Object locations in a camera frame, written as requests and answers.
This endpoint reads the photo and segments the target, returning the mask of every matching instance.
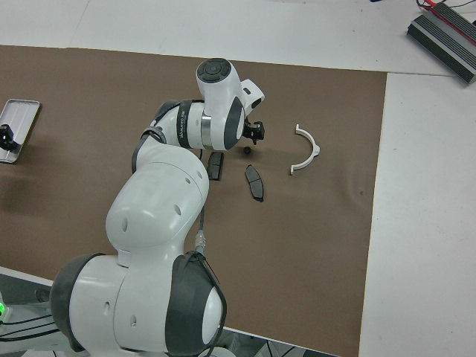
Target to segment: white curved object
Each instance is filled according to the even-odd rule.
[[[295,170],[302,169],[303,167],[306,167],[307,165],[309,165],[312,159],[315,156],[319,155],[319,153],[321,152],[321,148],[315,143],[312,135],[310,135],[306,130],[302,130],[299,127],[299,124],[296,124],[296,134],[302,135],[303,137],[307,138],[307,140],[311,142],[312,152],[311,152],[311,155],[304,162],[301,162],[300,164],[296,164],[296,165],[291,165],[291,175],[293,174]]]

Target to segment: black round button panel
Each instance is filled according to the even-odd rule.
[[[197,77],[206,83],[224,80],[230,72],[231,64],[224,58],[207,59],[196,70]]]

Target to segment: end effector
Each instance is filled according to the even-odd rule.
[[[185,148],[228,150],[244,136],[254,144],[264,139],[262,122],[251,124],[248,115],[264,94],[250,80],[239,80],[226,59],[204,61],[196,70],[204,100],[170,100],[158,110],[151,128],[162,142]]]

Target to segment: metal tray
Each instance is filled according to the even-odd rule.
[[[0,125],[8,124],[13,132],[13,140],[19,144],[14,151],[0,147],[0,162],[12,164],[19,157],[31,124],[39,110],[39,102],[35,100],[9,99],[0,114]]]

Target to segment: gray band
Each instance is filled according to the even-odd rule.
[[[202,114],[202,144],[205,149],[213,149],[211,143],[211,117]]]

